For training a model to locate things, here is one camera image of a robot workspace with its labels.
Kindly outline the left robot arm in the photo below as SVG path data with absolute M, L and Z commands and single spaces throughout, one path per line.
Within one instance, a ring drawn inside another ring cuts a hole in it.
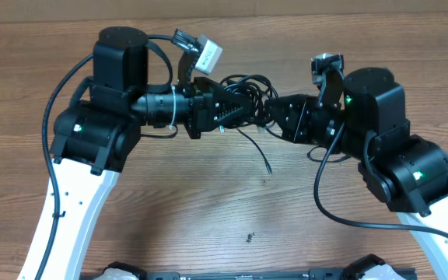
M 249 97 L 209 78 L 222 52 L 216 42 L 182 31 L 170 40 L 183 51 L 180 66 L 152 85 L 148 54 L 161 54 L 155 37 L 127 26 L 101 30 L 86 59 L 92 75 L 53 124 L 42 124 L 50 182 L 21 279 L 79 278 L 96 221 L 142 126 L 182 124 L 197 139 L 252 113 Z

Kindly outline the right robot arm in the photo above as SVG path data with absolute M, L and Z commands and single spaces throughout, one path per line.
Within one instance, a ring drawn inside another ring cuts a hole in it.
M 317 55 L 318 95 L 279 97 L 264 108 L 283 140 L 356 159 L 367 189 L 399 218 L 363 227 L 410 232 L 436 276 L 448 279 L 448 155 L 411 133 L 404 88 L 389 69 L 344 67 L 341 54 Z

